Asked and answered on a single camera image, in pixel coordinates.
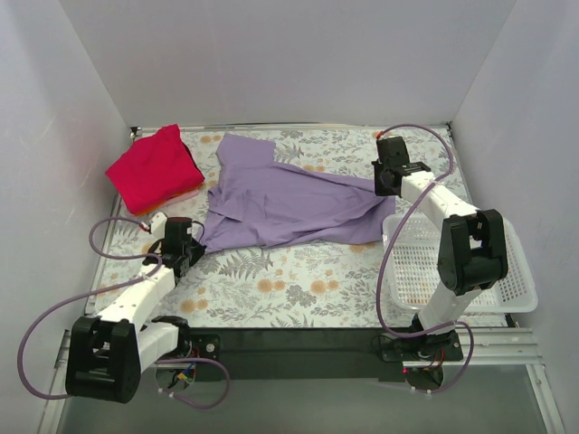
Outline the purple t shirt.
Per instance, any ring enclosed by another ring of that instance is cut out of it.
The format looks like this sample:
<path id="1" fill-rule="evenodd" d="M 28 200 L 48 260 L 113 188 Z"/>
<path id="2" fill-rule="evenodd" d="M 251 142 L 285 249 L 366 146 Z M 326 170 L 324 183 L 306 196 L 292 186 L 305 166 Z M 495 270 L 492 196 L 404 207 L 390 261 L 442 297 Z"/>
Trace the purple t shirt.
<path id="1" fill-rule="evenodd" d="M 369 179 L 279 163 L 275 150 L 270 141 L 223 136 L 201 237 L 207 251 L 381 239 L 384 219 L 396 211 L 393 197 L 375 195 Z"/>

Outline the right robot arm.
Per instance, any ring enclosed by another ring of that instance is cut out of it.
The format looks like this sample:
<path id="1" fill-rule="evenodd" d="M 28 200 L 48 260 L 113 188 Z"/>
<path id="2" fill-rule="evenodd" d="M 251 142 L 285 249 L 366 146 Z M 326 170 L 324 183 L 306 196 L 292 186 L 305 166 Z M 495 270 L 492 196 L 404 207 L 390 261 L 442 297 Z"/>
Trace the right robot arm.
<path id="1" fill-rule="evenodd" d="M 395 241 L 414 211 L 422 212 L 440 231 L 438 287 L 409 328 L 403 332 L 385 328 L 396 338 L 409 339 L 411 352 L 426 360 L 441 350 L 441 335 L 454 330 L 470 303 L 508 274 L 503 217 L 494 209 L 481 210 L 461 200 L 427 165 L 411 162 L 401 137 L 381 135 L 376 147 L 375 193 L 395 195 L 412 204 L 389 237 L 377 287 L 382 287 Z"/>

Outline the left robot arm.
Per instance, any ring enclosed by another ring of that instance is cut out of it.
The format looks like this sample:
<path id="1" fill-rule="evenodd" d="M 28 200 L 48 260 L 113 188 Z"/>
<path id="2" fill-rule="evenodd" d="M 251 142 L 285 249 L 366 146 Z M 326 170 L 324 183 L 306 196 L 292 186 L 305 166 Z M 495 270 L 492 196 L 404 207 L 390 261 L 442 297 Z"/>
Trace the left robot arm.
<path id="1" fill-rule="evenodd" d="M 149 316 L 205 253 L 195 238 L 204 226 L 188 217 L 157 214 L 149 231 L 156 242 L 143 259 L 138 283 L 94 317 L 83 316 L 71 330 L 65 377 L 72 396 L 129 402 L 143 373 L 164 356 L 185 360 L 193 349 L 189 325 L 179 316 Z"/>

